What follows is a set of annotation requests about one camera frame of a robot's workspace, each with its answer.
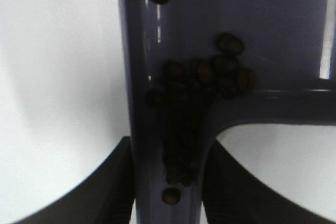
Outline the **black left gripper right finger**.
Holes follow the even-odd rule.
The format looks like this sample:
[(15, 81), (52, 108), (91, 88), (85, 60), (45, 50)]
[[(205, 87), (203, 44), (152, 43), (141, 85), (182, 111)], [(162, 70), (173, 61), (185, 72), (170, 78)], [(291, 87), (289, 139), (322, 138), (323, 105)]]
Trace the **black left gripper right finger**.
[(202, 201), (208, 223), (330, 223), (259, 181), (218, 141), (207, 156)]

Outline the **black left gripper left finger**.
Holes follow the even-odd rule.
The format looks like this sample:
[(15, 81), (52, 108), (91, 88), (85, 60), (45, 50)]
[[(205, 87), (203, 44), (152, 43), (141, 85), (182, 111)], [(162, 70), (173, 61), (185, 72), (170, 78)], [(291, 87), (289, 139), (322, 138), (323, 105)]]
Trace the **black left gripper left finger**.
[(64, 196), (18, 223), (129, 223), (135, 198), (131, 139)]

